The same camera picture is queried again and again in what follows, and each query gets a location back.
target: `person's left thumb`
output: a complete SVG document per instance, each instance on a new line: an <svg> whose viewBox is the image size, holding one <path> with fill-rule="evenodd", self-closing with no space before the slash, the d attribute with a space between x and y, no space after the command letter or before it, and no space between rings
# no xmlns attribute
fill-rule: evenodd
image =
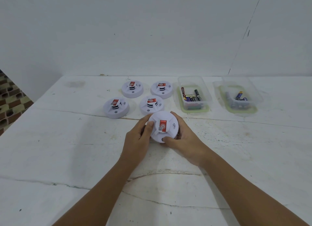
<svg viewBox="0 0 312 226"><path fill-rule="evenodd" d="M153 121L149 121L144 129L144 132L142 134L141 138L147 138L149 140L149 137L153 131L154 128L154 122Z"/></svg>

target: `person's left arm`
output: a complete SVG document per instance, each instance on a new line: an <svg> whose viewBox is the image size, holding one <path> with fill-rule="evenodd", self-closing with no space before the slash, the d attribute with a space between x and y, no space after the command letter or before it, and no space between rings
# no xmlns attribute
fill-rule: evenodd
<svg viewBox="0 0 312 226"><path fill-rule="evenodd" d="M144 128L150 116L141 118L126 134L121 156L112 169L53 226L106 224L123 186L146 155L154 127L154 122L149 122Z"/></svg>

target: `smoke detector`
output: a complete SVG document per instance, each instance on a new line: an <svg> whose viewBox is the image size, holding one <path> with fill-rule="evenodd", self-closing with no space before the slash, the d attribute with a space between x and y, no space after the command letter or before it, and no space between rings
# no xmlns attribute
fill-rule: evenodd
<svg viewBox="0 0 312 226"><path fill-rule="evenodd" d="M169 98L173 92L173 85L167 81L155 82L151 86L151 94L159 96L163 99Z"/></svg>
<svg viewBox="0 0 312 226"><path fill-rule="evenodd" d="M136 80L130 80L121 87L122 94L127 98L136 98L143 94L143 85Z"/></svg>
<svg viewBox="0 0 312 226"><path fill-rule="evenodd" d="M154 130L151 138L157 142L164 143L161 139L164 137L175 138L179 130L179 123L173 114L167 111L154 113L149 121L154 121Z"/></svg>
<svg viewBox="0 0 312 226"><path fill-rule="evenodd" d="M165 109L163 99L159 96L149 95L144 97L140 102L140 110L142 114L148 115Z"/></svg>
<svg viewBox="0 0 312 226"><path fill-rule="evenodd" d="M109 118L121 118L130 110L127 99L123 97L115 97L104 104L104 113Z"/></svg>

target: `blue battery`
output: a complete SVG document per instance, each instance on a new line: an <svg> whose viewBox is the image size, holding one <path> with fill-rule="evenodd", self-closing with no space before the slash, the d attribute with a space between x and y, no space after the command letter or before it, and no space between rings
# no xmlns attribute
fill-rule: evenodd
<svg viewBox="0 0 312 226"><path fill-rule="evenodd" d="M242 94L243 94L243 92L240 91L240 92L237 94L237 96L235 97L235 99L236 99L236 100L239 100L239 98L242 96Z"/></svg>

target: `person's left hand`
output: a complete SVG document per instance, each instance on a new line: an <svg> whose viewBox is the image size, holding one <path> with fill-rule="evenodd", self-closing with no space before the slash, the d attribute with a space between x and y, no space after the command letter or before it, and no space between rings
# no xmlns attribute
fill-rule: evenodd
<svg viewBox="0 0 312 226"><path fill-rule="evenodd" d="M134 128L127 132L120 161L126 161L128 164L137 167L144 159L149 146L149 138L154 128L153 121L148 122L145 126L151 115L148 114L141 118Z"/></svg>

